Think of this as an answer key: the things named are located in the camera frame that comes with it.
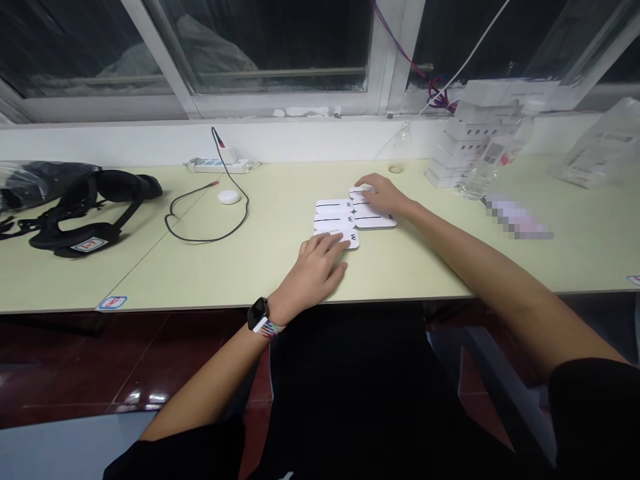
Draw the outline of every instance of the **person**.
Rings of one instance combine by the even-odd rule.
[[[310,309],[348,275],[347,264],[337,263],[348,241],[325,233],[302,243],[282,284],[254,305],[249,324],[258,333],[240,328],[104,478],[236,479],[244,429],[241,416],[225,409],[270,337],[285,326],[272,345],[273,406],[252,479],[449,478],[464,471],[608,478],[618,469],[633,472],[640,372],[510,259],[408,199],[387,178],[367,175],[355,186],[364,183],[375,189],[363,192],[371,206],[413,224],[548,380],[557,468],[534,465],[465,414],[421,319],[383,307],[366,315],[358,315],[357,305],[342,307],[341,315]],[[267,318],[256,318],[262,315]]]

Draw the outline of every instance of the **light green desk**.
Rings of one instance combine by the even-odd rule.
[[[29,246],[27,240],[34,234],[0,242],[0,312],[93,310],[166,234],[163,218],[171,200],[219,177],[217,173],[194,175],[184,167],[130,171],[158,178],[165,194],[144,202],[125,224],[121,241],[114,247],[72,260]],[[198,192],[182,200],[176,214],[188,211],[200,195]],[[17,218],[36,218],[56,202],[25,211]],[[86,217],[64,221],[60,226],[70,230],[92,222],[114,222],[128,206],[128,203],[107,203],[100,211],[92,210]]]
[[[617,184],[588,191],[548,176],[547,167],[557,160],[523,157],[501,172],[494,188],[544,217],[554,240],[510,239],[480,202],[462,199],[456,189],[433,188],[423,176],[428,161],[410,162],[397,175],[387,171],[386,161],[263,165],[235,176],[251,198],[249,219],[238,232],[200,245],[165,235],[113,283],[109,295],[128,297],[124,310],[250,305],[278,286],[300,242],[313,234],[316,200],[348,197],[350,186],[370,172],[389,176],[408,196],[500,250],[555,292],[636,290],[626,276],[640,275],[640,165]],[[218,192],[233,187],[226,176],[220,182],[178,222],[180,235],[220,236],[242,218],[243,201],[218,202]],[[128,255],[116,251],[96,261],[115,263],[117,256]],[[345,260],[349,268],[330,302],[471,294],[404,221],[394,230],[361,232],[359,250],[346,253]]]

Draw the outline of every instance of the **power strip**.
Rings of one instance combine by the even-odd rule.
[[[194,159],[193,163],[194,172],[206,172],[206,173],[225,173],[225,166],[222,164],[222,160],[219,159]],[[225,163],[229,173],[248,173],[250,167],[254,162],[247,159],[238,159],[233,163]]]

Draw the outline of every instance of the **white window frame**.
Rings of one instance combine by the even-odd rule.
[[[417,32],[419,24],[422,20],[422,11],[414,17],[406,17],[403,23],[404,29],[415,32],[413,43],[417,41]],[[616,36],[612,44],[603,52],[599,60],[589,70],[580,81],[573,85],[561,85],[552,94],[545,106],[546,111],[570,111],[580,105],[581,110],[606,110],[610,108],[617,100],[626,96],[639,96],[640,83],[615,84],[615,85],[597,85],[602,76],[609,68],[618,60],[620,55],[624,53],[626,48],[640,35],[640,12],[625,26],[625,28]],[[596,48],[594,42],[590,48]],[[583,57],[587,56],[590,49],[585,50]],[[398,84],[391,90],[389,105],[392,113],[400,114],[416,114],[424,107],[429,100],[429,92],[426,90],[406,91],[407,78],[409,76],[409,66],[407,63],[406,76],[399,78]],[[449,99],[454,102],[462,96],[464,88],[448,89]],[[448,113],[442,109],[431,109],[425,112],[432,116],[448,116]]]
[[[14,123],[212,119],[317,115],[415,114],[426,104],[427,91],[406,91],[411,70],[375,15],[366,67],[367,90],[311,93],[204,95],[192,91],[160,36],[143,0],[121,0],[142,40],[155,58],[173,94],[128,97],[22,98],[0,81],[0,114]],[[425,0],[377,0],[377,4],[409,57],[413,57]],[[598,62],[576,84],[559,87],[546,109],[605,109],[614,97],[640,95],[640,84],[596,85],[640,34],[640,13],[630,21]],[[450,89],[452,101],[462,89]],[[431,115],[448,115],[440,109]]]
[[[328,115],[378,115],[386,108],[393,68],[398,56],[395,44],[373,15],[373,28],[367,71],[367,89],[362,92],[195,94],[178,71],[163,39],[142,0],[122,0],[127,11],[161,66],[169,84],[185,110],[196,110],[202,118],[304,116],[327,112]],[[377,4],[390,28],[400,31],[407,4],[414,0],[378,0]]]

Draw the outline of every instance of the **round white device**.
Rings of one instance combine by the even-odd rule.
[[[235,190],[224,190],[218,193],[218,200],[225,205],[232,205],[240,200],[240,194]]]

